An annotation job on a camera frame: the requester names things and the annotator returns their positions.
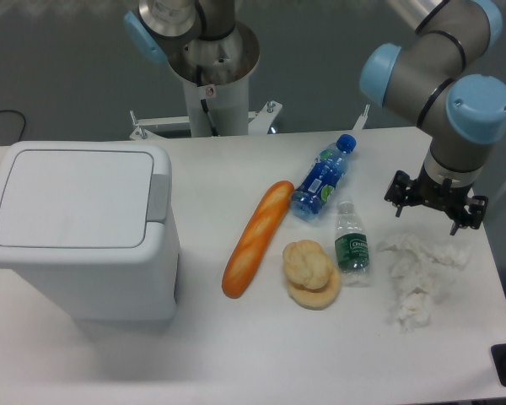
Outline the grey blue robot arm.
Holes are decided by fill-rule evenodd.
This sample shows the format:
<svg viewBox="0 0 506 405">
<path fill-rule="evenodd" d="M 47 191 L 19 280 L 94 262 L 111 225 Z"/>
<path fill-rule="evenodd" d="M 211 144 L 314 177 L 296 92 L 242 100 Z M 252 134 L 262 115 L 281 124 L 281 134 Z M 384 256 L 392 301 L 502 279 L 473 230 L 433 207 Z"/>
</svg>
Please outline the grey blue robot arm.
<svg viewBox="0 0 506 405">
<path fill-rule="evenodd" d="M 506 131 L 506 85 L 465 75 L 502 32 L 491 1 L 393 1 L 414 29 L 408 50 L 384 44 L 364 64 L 359 87 L 375 104 L 432 141 L 416 179 L 397 172 L 385 198 L 397 209 L 444 212 L 454 230 L 482 224 L 488 200 L 469 191 Z M 249 78 L 260 57 L 256 35 L 231 1 L 139 1 L 123 19 L 137 49 L 181 80 L 195 137 L 267 130 L 267 111 L 249 111 Z"/>
</svg>

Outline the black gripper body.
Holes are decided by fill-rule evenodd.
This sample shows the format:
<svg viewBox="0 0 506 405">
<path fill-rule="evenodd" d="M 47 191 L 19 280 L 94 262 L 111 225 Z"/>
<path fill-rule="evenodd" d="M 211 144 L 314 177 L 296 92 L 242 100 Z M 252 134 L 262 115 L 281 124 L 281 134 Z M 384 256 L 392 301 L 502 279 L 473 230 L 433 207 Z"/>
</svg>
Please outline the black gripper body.
<svg viewBox="0 0 506 405">
<path fill-rule="evenodd" d="M 462 210 L 471 186 L 471 181 L 446 177 L 437 182 L 422 167 L 417 178 L 406 176 L 405 202 L 411 207 L 423 205 L 439 211 Z"/>
</svg>

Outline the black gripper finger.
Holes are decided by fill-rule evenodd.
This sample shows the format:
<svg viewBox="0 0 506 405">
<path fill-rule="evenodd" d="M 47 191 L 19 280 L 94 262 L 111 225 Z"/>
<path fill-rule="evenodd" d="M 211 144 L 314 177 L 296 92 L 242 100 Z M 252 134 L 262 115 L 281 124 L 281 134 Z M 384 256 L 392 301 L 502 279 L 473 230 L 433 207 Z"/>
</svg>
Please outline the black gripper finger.
<svg viewBox="0 0 506 405">
<path fill-rule="evenodd" d="M 411 177 L 406 172 L 398 170 L 384 196 L 384 199 L 396 208 L 397 218 L 400 218 L 403 208 L 410 205 L 412 187 Z"/>
<path fill-rule="evenodd" d="M 452 204 L 449 207 L 449 217 L 453 224 L 449 234 L 455 235 L 459 229 L 466 228 L 478 230 L 485 217 L 487 205 L 488 197 L 486 196 L 466 197 Z"/>
</svg>

